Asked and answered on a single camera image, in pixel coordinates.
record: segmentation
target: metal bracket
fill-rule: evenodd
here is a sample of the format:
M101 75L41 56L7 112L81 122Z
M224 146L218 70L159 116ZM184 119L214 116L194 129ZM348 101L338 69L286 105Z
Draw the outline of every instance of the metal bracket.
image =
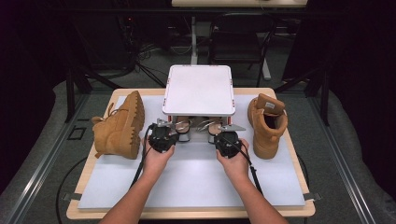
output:
M74 125L72 132L67 137L67 140L81 140L86 130L86 127L77 128L76 125ZM79 136L74 136L77 135L75 134L76 131L80 131Z
M315 202L315 201L321 200L322 198L323 197L321 196L320 193L309 192L309 193L304 194L304 200L306 200L306 201L313 200Z
M166 121L164 119L157 119L158 127L171 127L173 125L172 122Z
M65 193L62 197L62 200L71 202L72 200L79 201L81 199L82 194L78 193Z
M242 128L241 126L238 126L236 124L228 124L228 125L219 127L219 130L221 130L223 132L234 132L234 131L245 131L246 128Z

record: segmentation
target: black handheld device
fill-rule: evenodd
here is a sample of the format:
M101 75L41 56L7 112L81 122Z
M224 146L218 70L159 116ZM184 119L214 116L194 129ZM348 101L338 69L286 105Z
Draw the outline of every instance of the black handheld device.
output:
M222 157L230 159L241 150L242 142L236 132L221 132L215 136L215 145Z
M148 138L149 144L158 152L166 152L177 142L177 134L171 134L170 127L159 127L154 125L151 136Z

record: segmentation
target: wire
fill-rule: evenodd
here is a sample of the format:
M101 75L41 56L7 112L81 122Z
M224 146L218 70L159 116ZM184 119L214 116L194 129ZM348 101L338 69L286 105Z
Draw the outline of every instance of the wire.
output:
M156 71L156 72L159 72L159 73L164 74L165 76L168 76L168 74L166 74L165 72L162 72L162 71L160 71L160 70L157 70L157 69L154 69L154 68L150 68L150 67L147 67L147 66L145 66L145 65L142 65L142 66L144 66L144 67L145 67L146 69L148 69L148 70Z
M161 87L166 87L166 85L159 79L157 78L151 71L149 71L149 69L141 64L140 62L136 62L136 65L148 76L150 77L153 81L155 81L158 85L160 85Z
M305 182L306 182L306 185L308 186L308 188L309 188L309 176L308 176L308 169L306 168L306 165L305 165L305 162L304 162L304 160L303 160L303 158L298 154L298 153L296 153L297 154L297 158L298 158L298 160L300 161L300 163L303 165L303 168L304 168L304 174L305 174Z
M253 164L251 163L251 160L249 158L248 153L248 148L242 143L242 146L247 150L247 153L245 153L244 151L242 151L241 148L239 148L238 146L236 146L233 142L231 142L230 140L226 139L225 137L221 137L222 139L224 139L227 143L231 144L233 147L235 147L244 157L245 159L247 159L247 163L249 164L250 167L250 172L251 175L253 176L253 180L254 180L254 184L256 185L256 189L262 194L262 187L260 186L260 182L259 179L257 178L256 175L256 169L254 168Z
M83 159L81 159L80 161L78 161L74 166L72 166L72 168L69 169L69 171L66 173L66 175L64 176L64 179L62 180L61 184L59 185L58 191L56 192L56 202L55 202L55 208L56 208L56 217L58 218L58 223L62 224L62 220L61 220L61 214L59 211L59 195L61 193L61 189L62 186L64 185L64 181L66 180L66 178L70 175L70 173L82 162L84 162L85 160L87 160L88 157L85 157Z
M148 155L149 151L151 150L151 148L149 148L148 151L146 151L146 143L148 141L149 131L152 130L154 125L155 124L152 123L146 129L146 133L145 133L145 137L144 137L144 141L143 141L142 160L139 163L139 167L137 167L136 174L134 174L134 180L132 181L131 187L134 185L134 183L136 183L137 179L139 178L140 173L142 172L143 166L145 164L146 156Z
M107 79L112 79L112 78L116 78L116 77L124 77L124 76L126 76L126 75L132 73L133 71L134 71L134 65L125 68L123 71L121 71L121 72L119 72L119 73L117 73L117 74L112 74L112 75L103 75L103 74L100 74L100 76L101 76L101 77L105 77L105 78L107 78Z
M151 52L156 49L154 45L150 45L150 44L147 45L148 46L144 47L144 49L141 49L139 54L137 55L138 61L149 59L151 57Z
M181 48L187 48L185 51L183 52L177 52L175 49L181 49ZM171 47L171 50L178 55L183 55L185 53L188 53L190 51L190 49L192 48L192 45L189 45L188 47Z
M297 152L296 152L296 155L297 155L297 158L298 158L300 164L303 165L303 168L304 168L304 175L305 175L305 182L306 182L306 185L308 186L308 189L309 189L308 169L306 168L306 165L305 165L305 162L304 162L303 158L302 158ZM304 224L307 224L307 223L308 223L308 217L305 217L305 218L304 218Z

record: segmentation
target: black cable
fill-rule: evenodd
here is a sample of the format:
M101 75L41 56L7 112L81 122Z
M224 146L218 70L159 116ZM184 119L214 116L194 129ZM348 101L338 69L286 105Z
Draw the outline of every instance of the black cable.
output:
M102 75L102 77L105 77L107 79L112 79L112 78L116 78L116 77L125 77L126 75L132 73L134 71L134 64L130 65L126 68L124 68L122 71L119 71L116 74L111 74L111 75Z
M256 189L259 191L259 193L261 193L263 195L262 187L260 186L260 182L259 182L259 178L257 178L257 175L256 175L256 171L257 170L254 168L253 163L251 163L249 155L247 154L248 153L248 148L242 143L242 146L247 150L247 153L245 153L241 148L236 146L230 140L226 139L225 137L222 137L222 139L224 139L227 143L229 143L233 147L235 147L245 157L245 159L247 159L247 163L249 164L250 172L251 172L251 175L253 176L253 180L254 180L254 184L256 185Z
M156 124L153 123L153 124L149 125L148 128L146 129L146 133L145 133L145 137L144 137L144 141L143 141L142 160L139 163L139 167L137 167L136 174L134 175L134 180L132 181L131 187L134 185L134 183L136 183L137 179L139 178L140 173L142 172L143 166L145 164L146 156L148 155L149 151L151 150L151 148L150 148L146 152L146 142L148 141L149 131L152 130L154 125L156 125Z
M153 70L153 71L156 71L156 72L159 72L159 73L162 73L162 74L168 76L168 74L166 74L166 73L163 72L163 71L157 70L157 69L155 69L155 68L150 68L150 67L147 67L147 66L145 66L145 65L143 65L143 66L144 66L146 69L148 69L148 70Z
M306 183L306 185L307 185L307 187L308 187L308 189L309 189L308 169L306 168L306 165L305 165L305 162L304 162L303 158L302 158L297 152L296 152L296 155L297 155L297 158L298 158L300 164L303 165L303 168L304 168L304 175L305 175L305 183ZM304 224L307 224L307 223L308 223L308 217L305 217L305 218L304 218Z
M61 189L62 186L64 185L64 181L66 180L66 178L70 175L70 173L82 162L84 162L85 160L87 160L88 157L85 157L83 159L81 159L80 161L78 161L72 168L69 169L69 171L66 173L66 175L64 176L64 179L61 182L61 185L58 188L58 191L56 192L56 202L55 202L55 208L56 208L56 217L58 218L58 223L62 224L62 220L61 220L61 214L59 211L59 195L61 193Z
M142 46L140 53L146 53L147 51L151 51L154 49L156 49L154 44L145 44Z
M296 153L297 154L297 158L298 158L298 160L300 161L300 163L303 165L303 168L304 168L304 174L305 174L305 182L306 182L306 185L308 186L308 188L309 188L309 176L308 176L308 169L306 168L306 165L305 165L305 162L304 162L304 160L303 160L303 158L298 154L298 153Z
M158 85L161 87L165 88L166 85L159 79L157 78L152 72L150 72L147 67L140 62L136 62L136 65L144 72L148 77L150 77L153 81L155 81Z

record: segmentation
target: human arm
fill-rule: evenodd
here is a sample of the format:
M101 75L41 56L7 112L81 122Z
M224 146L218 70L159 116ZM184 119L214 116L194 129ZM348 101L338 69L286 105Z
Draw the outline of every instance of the human arm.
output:
M166 163L175 151L171 146L165 153L160 153L146 143L147 156L143 174L128 192L104 216L100 223L138 223L151 189L160 178Z
M248 153L248 142L242 141L242 150ZM262 196L248 177L248 161L238 153L227 159L221 156L217 150L217 158L223 165L226 175L230 178L233 187L247 210L250 223L288 223L277 210Z

